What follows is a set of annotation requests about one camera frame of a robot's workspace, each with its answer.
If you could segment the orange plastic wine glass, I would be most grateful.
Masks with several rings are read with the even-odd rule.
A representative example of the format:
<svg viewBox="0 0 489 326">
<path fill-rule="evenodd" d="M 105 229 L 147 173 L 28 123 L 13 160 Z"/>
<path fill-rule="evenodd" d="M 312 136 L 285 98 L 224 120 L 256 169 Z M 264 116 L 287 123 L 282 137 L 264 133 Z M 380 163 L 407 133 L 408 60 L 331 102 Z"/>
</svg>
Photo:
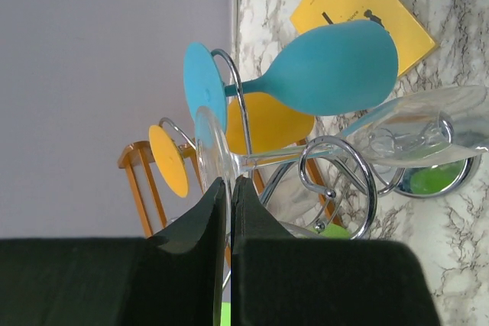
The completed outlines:
<svg viewBox="0 0 489 326">
<path fill-rule="evenodd" d="M 305 139 L 313 129 L 315 118 L 293 110 L 272 96 L 261 92 L 244 96 L 251 132 L 251 148 L 255 153 L 278 150 Z M 149 143 L 157 168 L 170 189 L 179 197 L 189 193 L 189 179 L 183 154 L 170 135 L 160 126 L 149 127 Z M 225 136 L 233 153 L 246 152 L 245 133 L 238 100 L 228 105 Z"/>
</svg>

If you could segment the green plastic wine glass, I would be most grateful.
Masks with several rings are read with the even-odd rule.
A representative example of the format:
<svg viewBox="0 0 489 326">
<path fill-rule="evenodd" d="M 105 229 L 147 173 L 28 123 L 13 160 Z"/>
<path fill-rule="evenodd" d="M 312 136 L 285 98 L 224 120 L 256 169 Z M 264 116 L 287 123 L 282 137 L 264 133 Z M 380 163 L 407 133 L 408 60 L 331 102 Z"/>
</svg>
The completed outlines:
<svg viewBox="0 0 489 326">
<path fill-rule="evenodd" d="M 351 235 L 348 232 L 348 230 L 337 224 L 330 224 L 323 231 L 317 231 L 314 227 L 303 228 L 303 230 L 330 239 L 349 240 L 351 238 Z"/>
</svg>

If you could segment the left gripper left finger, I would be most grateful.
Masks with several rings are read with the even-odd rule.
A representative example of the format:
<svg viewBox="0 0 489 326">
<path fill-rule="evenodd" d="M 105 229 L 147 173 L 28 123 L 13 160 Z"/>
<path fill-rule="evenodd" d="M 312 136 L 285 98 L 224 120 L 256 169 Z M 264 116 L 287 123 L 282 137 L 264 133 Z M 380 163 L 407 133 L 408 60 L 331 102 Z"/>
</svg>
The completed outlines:
<svg viewBox="0 0 489 326">
<path fill-rule="evenodd" d="M 3 325 L 217 325 L 226 190 L 221 179 L 152 237 L 1 242 Z"/>
</svg>

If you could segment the blue plastic wine glass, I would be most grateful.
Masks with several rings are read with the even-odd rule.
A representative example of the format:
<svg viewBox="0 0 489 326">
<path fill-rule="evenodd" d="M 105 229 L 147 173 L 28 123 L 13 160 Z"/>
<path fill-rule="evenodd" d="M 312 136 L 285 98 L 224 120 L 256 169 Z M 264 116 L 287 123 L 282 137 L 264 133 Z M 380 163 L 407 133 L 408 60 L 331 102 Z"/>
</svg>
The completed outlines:
<svg viewBox="0 0 489 326">
<path fill-rule="evenodd" d="M 383 103 L 398 75 L 398 53 L 390 33 L 369 20 L 320 26 L 287 44 L 256 79 L 243 82 L 245 94 L 263 92 L 295 111 L 331 116 Z M 183 84 L 190 114 L 209 108 L 222 128 L 228 125 L 224 86 L 211 52 L 192 42 L 183 61 Z"/>
</svg>

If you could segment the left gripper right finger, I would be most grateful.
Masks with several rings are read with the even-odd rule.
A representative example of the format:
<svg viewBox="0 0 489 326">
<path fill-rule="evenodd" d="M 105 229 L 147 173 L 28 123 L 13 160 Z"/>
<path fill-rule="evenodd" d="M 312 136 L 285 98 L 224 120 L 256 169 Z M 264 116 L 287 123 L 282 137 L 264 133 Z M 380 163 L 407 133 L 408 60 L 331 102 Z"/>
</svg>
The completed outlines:
<svg viewBox="0 0 489 326">
<path fill-rule="evenodd" d="M 296 238 L 241 177 L 232 196 L 234 325 L 437 325 L 422 267 L 391 240 Z"/>
</svg>

